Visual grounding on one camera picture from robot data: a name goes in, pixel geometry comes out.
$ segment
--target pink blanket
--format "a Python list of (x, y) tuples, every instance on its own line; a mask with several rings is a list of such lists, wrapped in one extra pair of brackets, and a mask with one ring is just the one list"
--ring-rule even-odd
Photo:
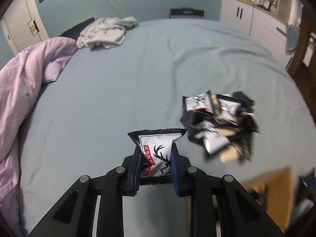
[(0, 71), (0, 211), (17, 236), (19, 224), (18, 130), (42, 84), (55, 81), (77, 50), (76, 41), (55, 37), (30, 46)]

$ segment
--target cabinet handle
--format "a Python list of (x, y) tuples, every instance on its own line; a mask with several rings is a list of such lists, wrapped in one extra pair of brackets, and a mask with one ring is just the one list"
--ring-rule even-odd
[(285, 33), (282, 29), (276, 27), (276, 30), (279, 31), (281, 34), (283, 34), (284, 36), (287, 36), (287, 33)]

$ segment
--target cabinet door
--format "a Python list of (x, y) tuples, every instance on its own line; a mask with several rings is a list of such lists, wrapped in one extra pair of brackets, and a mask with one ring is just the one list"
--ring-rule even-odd
[(220, 22), (238, 27), (241, 3), (236, 0), (222, 0)]
[(253, 6), (241, 3), (241, 10), (239, 11), (238, 25), (239, 28), (244, 31), (246, 34), (250, 33), (251, 20), (253, 14)]
[(261, 43), (272, 53), (275, 58), (282, 63), (285, 69), (294, 53), (287, 53), (285, 42), (273, 34), (269, 29), (264, 28), (262, 31)]
[(268, 14), (265, 12), (254, 8), (253, 9), (253, 18), (252, 18), (252, 25), (250, 30), (250, 36), (257, 40), (261, 40), (262, 31), (267, 21)]

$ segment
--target bed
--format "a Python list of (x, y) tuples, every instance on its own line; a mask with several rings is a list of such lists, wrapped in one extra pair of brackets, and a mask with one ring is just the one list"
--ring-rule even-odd
[[(57, 82), (43, 87), (20, 129), (21, 224), (29, 233), (81, 176), (121, 165), (135, 144), (128, 132), (182, 127), (182, 96), (243, 91), (256, 101), (260, 134), (251, 161), (222, 164), (184, 136), (181, 155), (209, 175), (239, 181), (316, 164), (316, 130), (294, 81), (249, 36), (208, 20), (143, 22), (113, 49), (78, 50)], [(124, 197), (128, 236), (187, 236), (186, 199), (173, 186)]]

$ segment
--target dark brown floor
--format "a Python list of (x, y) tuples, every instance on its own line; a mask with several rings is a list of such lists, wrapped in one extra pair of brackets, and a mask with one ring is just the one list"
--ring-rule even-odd
[(308, 68), (303, 65), (297, 76), (295, 76), (294, 81), (300, 90), (309, 111), (316, 122), (316, 81), (312, 78), (308, 71)]

